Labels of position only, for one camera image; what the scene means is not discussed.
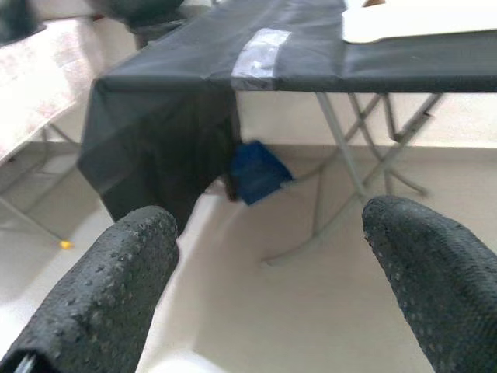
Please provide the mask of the blue box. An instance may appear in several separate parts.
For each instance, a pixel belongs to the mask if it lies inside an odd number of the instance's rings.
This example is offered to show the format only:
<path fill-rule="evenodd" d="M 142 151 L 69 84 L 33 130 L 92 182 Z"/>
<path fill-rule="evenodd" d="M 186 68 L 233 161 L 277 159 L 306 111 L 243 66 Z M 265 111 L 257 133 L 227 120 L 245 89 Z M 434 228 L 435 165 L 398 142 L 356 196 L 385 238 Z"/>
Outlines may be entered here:
<path fill-rule="evenodd" d="M 240 144 L 231 160 L 237 195 L 253 205 L 294 181 L 290 170 L 260 141 Z"/>

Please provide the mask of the white plastic table top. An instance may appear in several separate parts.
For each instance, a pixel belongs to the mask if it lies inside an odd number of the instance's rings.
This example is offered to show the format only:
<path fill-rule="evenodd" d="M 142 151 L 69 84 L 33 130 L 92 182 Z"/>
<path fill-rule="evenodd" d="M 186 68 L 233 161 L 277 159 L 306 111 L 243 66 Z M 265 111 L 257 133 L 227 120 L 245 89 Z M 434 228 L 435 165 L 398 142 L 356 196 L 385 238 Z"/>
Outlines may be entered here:
<path fill-rule="evenodd" d="M 346 3 L 342 39 L 369 44 L 399 37 L 420 37 L 497 30 L 497 0 L 376 0 Z"/>

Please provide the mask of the black tablecloth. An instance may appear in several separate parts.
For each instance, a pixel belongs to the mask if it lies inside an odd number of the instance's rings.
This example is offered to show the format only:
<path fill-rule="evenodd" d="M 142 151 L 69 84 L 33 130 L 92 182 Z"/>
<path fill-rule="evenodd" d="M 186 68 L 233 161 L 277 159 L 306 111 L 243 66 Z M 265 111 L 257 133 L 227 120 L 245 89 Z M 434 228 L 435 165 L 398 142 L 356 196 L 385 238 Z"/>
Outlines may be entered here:
<path fill-rule="evenodd" d="M 228 176 L 239 128 L 231 70 L 262 28 L 290 31 L 275 89 L 497 93 L 497 31 L 372 44 L 342 39 L 344 0 L 224 0 L 93 83 L 78 169 L 111 218 L 163 207 L 185 228 Z"/>

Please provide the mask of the black wok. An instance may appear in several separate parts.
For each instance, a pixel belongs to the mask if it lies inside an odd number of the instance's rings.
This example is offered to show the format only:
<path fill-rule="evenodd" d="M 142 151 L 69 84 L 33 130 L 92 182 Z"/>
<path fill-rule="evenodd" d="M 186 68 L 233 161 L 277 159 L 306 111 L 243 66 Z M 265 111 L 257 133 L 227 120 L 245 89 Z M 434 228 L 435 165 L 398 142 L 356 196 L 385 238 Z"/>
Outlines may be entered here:
<path fill-rule="evenodd" d="M 186 21 L 184 0 L 85 0 L 99 15 L 125 25 L 138 49 L 146 47 Z"/>

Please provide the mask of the metal folding table frame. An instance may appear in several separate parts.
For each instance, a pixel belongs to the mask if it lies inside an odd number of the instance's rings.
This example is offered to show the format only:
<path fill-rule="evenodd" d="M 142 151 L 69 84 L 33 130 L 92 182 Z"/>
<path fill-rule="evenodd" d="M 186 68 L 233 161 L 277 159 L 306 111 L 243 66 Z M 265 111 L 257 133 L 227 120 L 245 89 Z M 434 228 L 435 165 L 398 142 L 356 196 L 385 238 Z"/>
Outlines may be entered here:
<path fill-rule="evenodd" d="M 329 99 L 328 95 L 323 92 L 317 92 L 315 95 L 321 112 L 323 113 L 325 121 L 335 140 L 336 149 L 332 151 L 332 154 L 329 155 L 322 164 L 320 164 L 310 172 L 304 174 L 296 181 L 287 184 L 287 186 L 290 187 L 299 183 L 303 183 L 304 181 L 307 181 L 313 177 L 318 178 L 312 218 L 311 236 L 299 246 L 289 249 L 284 253 L 262 259 L 261 264 L 263 265 L 271 267 L 277 266 L 294 258 L 295 256 L 307 252 L 310 249 L 317 248 L 321 244 L 321 242 L 325 240 L 325 237 L 339 226 L 341 220 L 343 220 L 347 216 L 347 214 L 350 212 L 351 209 L 354 208 L 356 204 L 365 204 L 367 202 L 367 188 L 379 176 L 384 177 L 385 190 L 389 194 L 393 193 L 393 179 L 400 181 L 408 188 L 414 190 L 416 193 L 422 196 L 425 196 L 428 193 L 428 190 L 425 187 L 411 181 L 409 178 L 403 176 L 399 171 L 397 171 L 394 168 L 394 161 L 401 154 L 401 152 L 406 149 L 408 143 L 413 140 L 413 138 L 431 119 L 431 110 L 434 109 L 442 100 L 442 93 L 429 94 L 428 97 L 419 106 L 417 111 L 415 111 L 415 113 L 405 122 L 405 125 L 401 130 L 398 130 L 395 126 L 394 105 L 389 94 L 374 94 L 370 102 L 364 108 L 362 108 L 360 106 L 357 95 L 354 93 L 350 93 L 348 95 L 348 98 L 355 115 L 355 122 L 347 132 L 345 132 L 341 128 L 339 118 L 334 111 L 332 102 Z M 384 154 L 380 152 L 379 147 L 375 144 L 367 126 L 368 117 L 376 110 L 377 106 L 380 104 L 384 108 L 385 123 L 387 125 L 390 139 L 394 142 L 394 144 L 389 147 Z M 359 132 L 363 135 L 365 142 L 367 143 L 367 147 L 372 153 L 372 156 L 377 160 L 377 164 L 375 165 L 375 167 L 365 177 L 360 176 L 359 170 L 353 158 L 351 145 L 349 144 L 353 137 Z M 324 187 L 322 176 L 325 173 L 325 170 L 339 156 L 343 157 L 346 171 L 350 180 L 352 181 L 353 193 L 350 195 L 350 197 L 348 197 L 341 208 L 329 220 L 327 220 L 327 222 L 321 224 L 319 222 L 319 215 L 320 203 L 322 202 Z"/>

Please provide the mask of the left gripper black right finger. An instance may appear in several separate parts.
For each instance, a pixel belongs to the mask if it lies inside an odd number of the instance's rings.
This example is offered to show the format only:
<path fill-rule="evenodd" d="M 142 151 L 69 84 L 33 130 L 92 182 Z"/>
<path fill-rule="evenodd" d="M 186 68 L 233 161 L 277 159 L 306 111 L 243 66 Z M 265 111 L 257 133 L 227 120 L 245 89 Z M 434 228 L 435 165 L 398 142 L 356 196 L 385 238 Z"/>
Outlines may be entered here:
<path fill-rule="evenodd" d="M 435 373 L 497 373 L 497 254 L 413 200 L 379 196 L 365 239 Z"/>

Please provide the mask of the grey metal stand frame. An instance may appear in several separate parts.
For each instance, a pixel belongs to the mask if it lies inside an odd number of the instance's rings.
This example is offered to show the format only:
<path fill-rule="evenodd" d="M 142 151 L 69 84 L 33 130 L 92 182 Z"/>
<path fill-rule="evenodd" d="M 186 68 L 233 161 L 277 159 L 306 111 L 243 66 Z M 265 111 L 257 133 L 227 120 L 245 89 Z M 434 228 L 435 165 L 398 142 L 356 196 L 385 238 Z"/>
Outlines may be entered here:
<path fill-rule="evenodd" d="M 14 214 L 21 221 L 24 221 L 37 231 L 49 236 L 59 245 L 61 240 L 69 241 L 61 238 L 57 233 L 50 230 L 39 221 L 30 216 L 30 211 L 35 208 L 48 194 L 64 181 L 76 167 L 76 158 L 79 152 L 80 145 L 65 134 L 58 126 L 49 123 L 40 130 L 41 141 L 36 142 L 33 148 L 37 152 L 41 152 L 41 158 L 31 163 L 29 166 L 19 168 L 19 171 L 14 171 L 7 184 L 0 184 L 0 207 L 5 208 L 10 213 Z M 61 156 L 67 157 L 68 166 L 60 172 L 51 172 L 47 168 L 47 164 L 53 159 Z M 37 195 L 26 209 L 21 210 L 15 206 L 13 202 L 5 198 L 5 195 L 13 188 L 24 183 L 30 177 L 46 178 L 49 185 Z"/>

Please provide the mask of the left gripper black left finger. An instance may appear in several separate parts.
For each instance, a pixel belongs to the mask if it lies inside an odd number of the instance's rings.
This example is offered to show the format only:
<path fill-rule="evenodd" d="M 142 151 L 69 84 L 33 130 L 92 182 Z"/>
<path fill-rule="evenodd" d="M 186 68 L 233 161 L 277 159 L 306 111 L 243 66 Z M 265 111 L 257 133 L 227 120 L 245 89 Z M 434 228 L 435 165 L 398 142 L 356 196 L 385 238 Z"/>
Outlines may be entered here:
<path fill-rule="evenodd" d="M 112 224 L 48 293 L 0 373 L 135 373 L 179 262 L 177 237 L 157 206 Z"/>

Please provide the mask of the clear tape strip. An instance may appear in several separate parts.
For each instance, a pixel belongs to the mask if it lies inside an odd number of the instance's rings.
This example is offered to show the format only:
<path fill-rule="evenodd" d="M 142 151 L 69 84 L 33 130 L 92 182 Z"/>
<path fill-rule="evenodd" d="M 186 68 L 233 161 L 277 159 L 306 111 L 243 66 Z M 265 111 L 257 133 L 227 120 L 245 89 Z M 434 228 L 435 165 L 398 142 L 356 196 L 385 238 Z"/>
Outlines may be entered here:
<path fill-rule="evenodd" d="M 245 44 L 231 70 L 231 86 L 236 91 L 273 91 L 280 48 L 292 33 L 262 28 Z"/>

